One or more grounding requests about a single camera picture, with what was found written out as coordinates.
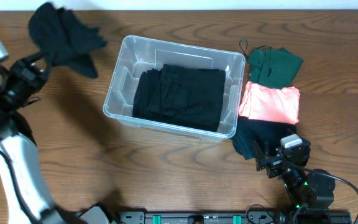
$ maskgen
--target pink shirt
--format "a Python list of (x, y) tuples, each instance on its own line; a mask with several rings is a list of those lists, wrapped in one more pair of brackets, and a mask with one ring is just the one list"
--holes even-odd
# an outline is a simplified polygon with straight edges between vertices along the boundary
[(239, 115), (249, 119), (296, 124), (299, 121), (299, 98), (299, 90), (295, 87), (279, 90), (248, 82)]

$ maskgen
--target green connector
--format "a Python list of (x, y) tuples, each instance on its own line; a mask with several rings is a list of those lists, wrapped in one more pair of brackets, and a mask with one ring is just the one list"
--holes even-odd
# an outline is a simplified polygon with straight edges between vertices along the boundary
[(241, 216), (233, 215), (233, 224), (241, 224)]
[(160, 215), (153, 216), (153, 224), (161, 224), (161, 216)]

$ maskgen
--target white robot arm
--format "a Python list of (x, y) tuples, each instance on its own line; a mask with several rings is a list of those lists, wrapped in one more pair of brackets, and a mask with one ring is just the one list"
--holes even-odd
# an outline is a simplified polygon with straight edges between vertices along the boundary
[[(6, 58), (7, 51), (0, 41), (0, 62)], [(8, 223), (110, 224), (98, 206), (80, 218), (66, 217), (66, 213), (62, 216), (42, 177), (31, 129), (17, 113), (18, 108), (32, 103), (30, 96), (47, 81), (48, 75), (34, 66), (41, 58), (42, 54), (22, 58), (10, 70), (0, 65), (0, 176), (9, 208)]]

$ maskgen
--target white wall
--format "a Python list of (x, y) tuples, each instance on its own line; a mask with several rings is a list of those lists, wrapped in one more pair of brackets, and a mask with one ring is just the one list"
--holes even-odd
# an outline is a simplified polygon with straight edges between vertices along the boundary
[[(37, 9), (45, 0), (0, 0), (0, 10)], [(51, 0), (76, 10), (358, 9), (358, 0)]]

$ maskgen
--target folded clothing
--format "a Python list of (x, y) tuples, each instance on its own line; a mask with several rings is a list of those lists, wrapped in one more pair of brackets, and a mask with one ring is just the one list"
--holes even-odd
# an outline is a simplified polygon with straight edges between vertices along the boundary
[(303, 59), (284, 48), (255, 49), (249, 56), (249, 80), (269, 88), (282, 89), (290, 86), (298, 73)]
[(217, 131), (223, 107), (225, 71), (163, 65), (143, 72), (132, 116)]
[(299, 121), (299, 99), (300, 93), (295, 87), (279, 90), (248, 82), (240, 104), (239, 116), (296, 124)]
[(289, 136), (288, 130), (296, 134), (296, 126), (271, 121), (260, 121), (239, 117), (236, 134), (231, 138), (234, 149), (245, 159), (255, 158), (253, 142), (262, 150), (268, 143), (267, 154), (275, 156), (275, 149), (280, 146), (281, 138)]

